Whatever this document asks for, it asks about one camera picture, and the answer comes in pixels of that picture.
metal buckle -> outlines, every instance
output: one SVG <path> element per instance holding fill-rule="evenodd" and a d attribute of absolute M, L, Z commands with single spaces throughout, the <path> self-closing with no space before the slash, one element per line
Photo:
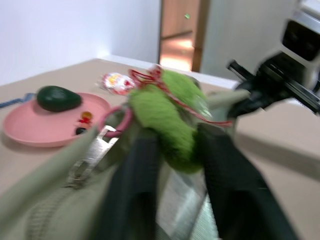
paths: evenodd
<path fill-rule="evenodd" d="M 103 127 L 98 136 L 90 144 L 85 157 L 78 160 L 71 168 L 67 179 L 69 184 L 83 183 L 89 178 L 90 173 L 119 139 L 118 137 L 113 137 L 109 142 L 106 142 L 103 140 L 103 137 L 107 132 L 115 131 L 117 130 L 112 126 L 106 125 Z"/>

green fuzzy toy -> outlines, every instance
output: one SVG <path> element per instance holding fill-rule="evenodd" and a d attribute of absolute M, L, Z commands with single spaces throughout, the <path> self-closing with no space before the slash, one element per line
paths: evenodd
<path fill-rule="evenodd" d="M 173 95 L 191 108 L 195 108 L 197 99 L 206 99 L 186 75 L 163 70 L 162 81 Z M 184 173 L 195 173 L 201 169 L 201 163 L 193 157 L 196 129 L 182 119 L 182 108 L 165 92 L 148 84 L 133 90 L 128 102 L 140 124 L 159 134 L 162 152 L 172 168 Z"/>

beige table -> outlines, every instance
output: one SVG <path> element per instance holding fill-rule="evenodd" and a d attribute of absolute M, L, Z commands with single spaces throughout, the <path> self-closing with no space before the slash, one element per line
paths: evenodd
<path fill-rule="evenodd" d="M 42 86 L 57 85 L 75 92 L 106 98 L 112 106 L 125 101 L 106 95 L 95 86 L 108 72 L 126 74 L 129 66 L 94 59 L 0 87 L 0 102 L 34 93 Z M 207 93 L 221 90 L 202 84 Z M 0 109 L 0 121 L 16 106 Z M 320 238 L 320 119 L 307 109 L 281 103 L 272 109 L 241 118 L 236 144 L 263 173 L 280 205 L 302 239 Z M 59 148 L 33 148 L 1 134 L 0 195 L 35 170 Z"/>

red ribbon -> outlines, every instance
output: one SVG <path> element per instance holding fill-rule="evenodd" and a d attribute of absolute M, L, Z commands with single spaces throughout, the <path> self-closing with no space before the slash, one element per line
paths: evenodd
<path fill-rule="evenodd" d="M 194 111 L 191 107 L 180 101 L 176 96 L 174 96 L 171 93 L 167 85 L 162 81 L 163 69 L 159 65 L 156 65 L 153 69 L 149 70 L 148 73 L 149 75 L 140 73 L 133 69 L 129 70 L 130 77 L 137 84 L 138 88 L 143 88 L 147 84 L 156 85 L 158 88 L 164 91 L 170 99 L 172 99 L 175 103 L 183 107 L 190 114 L 196 116 L 198 119 L 201 119 L 206 123 L 214 124 L 224 128 L 230 127 L 232 125 L 231 121 L 209 121 L 205 119 L 201 114 Z"/>

pink plate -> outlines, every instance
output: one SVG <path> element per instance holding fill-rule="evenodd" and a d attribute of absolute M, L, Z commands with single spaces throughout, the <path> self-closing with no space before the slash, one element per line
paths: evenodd
<path fill-rule="evenodd" d="M 109 103 L 103 98 L 90 93 L 78 94 L 82 97 L 81 106 L 63 112 L 46 111 L 35 99 L 22 104 L 4 119 L 4 133 L 19 143 L 33 147 L 69 144 L 78 137 L 75 129 L 82 112 L 91 112 L 92 125 L 95 125 L 110 110 Z"/>

